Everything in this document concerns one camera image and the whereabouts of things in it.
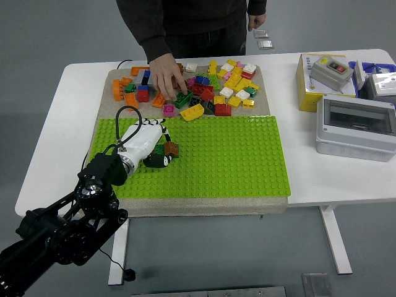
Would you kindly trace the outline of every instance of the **red lego brick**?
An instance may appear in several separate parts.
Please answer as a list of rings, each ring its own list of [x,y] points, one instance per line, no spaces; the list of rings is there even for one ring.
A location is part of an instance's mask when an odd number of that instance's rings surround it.
[[[213,100],[213,97],[215,94],[213,94],[210,90],[207,88],[202,92],[202,94],[199,96],[203,101],[209,101]]]
[[[231,114],[232,114],[231,105],[216,104],[215,116],[231,116]]]
[[[256,70],[252,74],[242,71],[241,77],[243,77],[245,79],[252,80],[252,77],[254,77],[254,74],[256,74]]]
[[[149,102],[150,101],[149,91],[147,91],[147,90],[138,90],[137,91],[137,101],[139,101],[139,102]]]
[[[201,84],[197,84],[197,83],[195,83],[192,86],[192,93],[194,94],[194,96],[200,96],[204,92],[205,89],[207,89],[213,93],[212,85],[201,85]]]

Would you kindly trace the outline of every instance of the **sleeve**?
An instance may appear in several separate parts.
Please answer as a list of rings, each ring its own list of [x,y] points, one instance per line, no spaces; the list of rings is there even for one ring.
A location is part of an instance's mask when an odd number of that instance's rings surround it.
[[[267,9],[267,0],[249,0],[247,5],[247,14],[249,15],[262,15],[265,14]]]
[[[146,53],[147,62],[170,53],[162,25],[161,0],[117,0],[125,24]]]

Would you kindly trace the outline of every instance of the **black cable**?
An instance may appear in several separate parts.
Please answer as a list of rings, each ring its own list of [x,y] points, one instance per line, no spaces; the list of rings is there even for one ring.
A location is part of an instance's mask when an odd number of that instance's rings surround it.
[[[124,61],[122,61],[121,63],[118,64],[117,69],[119,69],[119,67],[121,66],[122,63],[129,62],[129,61],[133,61],[133,60],[124,60]]]
[[[121,266],[121,264],[118,263],[118,262],[116,262],[116,261],[114,261],[114,260],[111,258],[111,256],[110,256],[107,252],[103,252],[101,249],[99,249],[99,251],[101,251],[101,252],[104,253],[106,256],[108,256],[109,259],[110,259],[110,261],[113,262],[113,263],[115,263],[115,264],[117,264],[117,265],[119,266],[119,268],[121,268],[121,269],[123,270],[123,272],[126,272],[125,269]]]
[[[135,107],[133,107],[131,105],[126,105],[126,106],[121,107],[117,111],[117,114],[116,114],[116,138],[117,138],[117,140],[120,140],[120,137],[119,137],[119,124],[118,124],[119,114],[122,112],[122,110],[125,110],[126,108],[132,108],[134,111],[136,111],[136,113],[137,113],[137,115],[139,117],[139,125],[137,126],[137,129],[130,136],[128,136],[126,139],[124,139],[124,141],[121,141],[119,144],[117,144],[115,146],[115,149],[113,150],[113,152],[116,151],[116,149],[118,149],[120,146],[124,145],[127,141],[129,141],[129,139],[134,137],[138,133],[138,131],[140,130],[142,125],[143,125],[142,115],[139,112],[139,110],[137,110],[137,108],[135,108]]]

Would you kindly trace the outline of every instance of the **orange lego brick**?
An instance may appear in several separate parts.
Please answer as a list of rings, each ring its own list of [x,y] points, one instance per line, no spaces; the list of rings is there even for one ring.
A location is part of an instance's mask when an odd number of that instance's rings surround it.
[[[125,104],[126,105],[131,105],[131,106],[139,109],[139,104],[137,104],[135,93],[125,94],[124,98],[125,98]]]
[[[172,142],[172,141],[167,141],[163,144],[163,149],[165,152],[165,155],[168,156],[171,153],[175,156],[178,157],[179,156],[179,146]]]
[[[139,74],[139,70],[150,70],[149,67],[132,67],[131,68],[131,76],[137,76]]]
[[[114,100],[121,101],[124,99],[123,86],[118,79],[113,80],[113,96]]]
[[[130,77],[123,77],[121,79],[121,85],[123,87],[126,87],[128,84],[130,84],[132,82],[132,79]]]
[[[163,108],[165,103],[166,103],[165,97],[161,94],[161,92],[158,92],[154,98],[152,106],[158,107],[158,108]]]

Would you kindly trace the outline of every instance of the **robotic hand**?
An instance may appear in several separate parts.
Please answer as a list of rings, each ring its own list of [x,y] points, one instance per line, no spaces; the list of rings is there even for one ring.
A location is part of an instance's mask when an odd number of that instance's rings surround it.
[[[132,125],[123,138],[118,137],[118,117],[125,108],[132,108],[139,121]],[[0,253],[0,297],[23,296],[25,291],[55,262],[66,265],[84,265],[100,247],[127,220],[128,212],[119,209],[119,201],[112,185],[121,186],[132,175],[140,160],[149,167],[167,166],[167,156],[152,153],[157,142],[165,135],[170,141],[165,120],[142,119],[133,106],[124,106],[116,115],[118,144],[109,145],[98,153],[78,174],[79,182],[73,192],[45,209],[27,211],[16,233],[21,241]],[[113,147],[111,155],[106,152]],[[71,204],[63,216],[58,210]],[[78,211],[84,216],[75,219]],[[106,222],[99,227],[100,221]],[[135,273],[127,275],[134,280]]]

